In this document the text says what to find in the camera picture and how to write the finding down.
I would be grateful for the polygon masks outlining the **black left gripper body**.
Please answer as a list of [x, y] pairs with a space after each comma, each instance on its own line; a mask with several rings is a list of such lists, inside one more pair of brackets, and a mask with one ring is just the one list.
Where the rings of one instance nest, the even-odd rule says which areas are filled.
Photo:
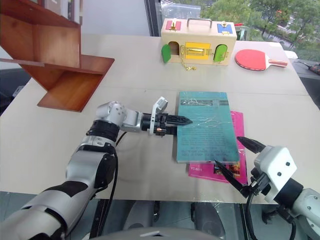
[[175, 126], [173, 124], [167, 124], [168, 115], [169, 115], [168, 113], [159, 113], [155, 115], [153, 133], [156, 136], [163, 137], [165, 135], [169, 135], [169, 134], [166, 134], [166, 127]]

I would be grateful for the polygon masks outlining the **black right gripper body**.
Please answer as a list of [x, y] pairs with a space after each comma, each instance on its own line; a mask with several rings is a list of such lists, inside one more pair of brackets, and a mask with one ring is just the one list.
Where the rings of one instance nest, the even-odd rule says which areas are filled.
[[263, 194], [264, 196], [267, 195], [267, 193], [270, 191], [270, 179], [268, 175], [264, 172], [258, 171], [258, 169], [255, 167], [251, 171], [252, 176], [251, 184], [250, 185], [244, 185], [241, 194], [247, 198], [250, 194], [257, 196], [259, 194]]

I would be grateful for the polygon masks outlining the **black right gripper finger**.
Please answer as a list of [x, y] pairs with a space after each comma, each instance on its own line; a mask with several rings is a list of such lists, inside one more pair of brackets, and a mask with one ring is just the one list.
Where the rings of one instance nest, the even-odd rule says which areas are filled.
[[264, 144], [257, 140], [244, 136], [237, 136], [236, 138], [246, 149], [255, 154], [262, 152], [262, 150], [264, 149]]
[[235, 177], [234, 174], [228, 170], [221, 162], [215, 161], [215, 165], [220, 169], [224, 178], [234, 187], [236, 188], [240, 194], [247, 198], [249, 196], [249, 186], [245, 184], [241, 184]]

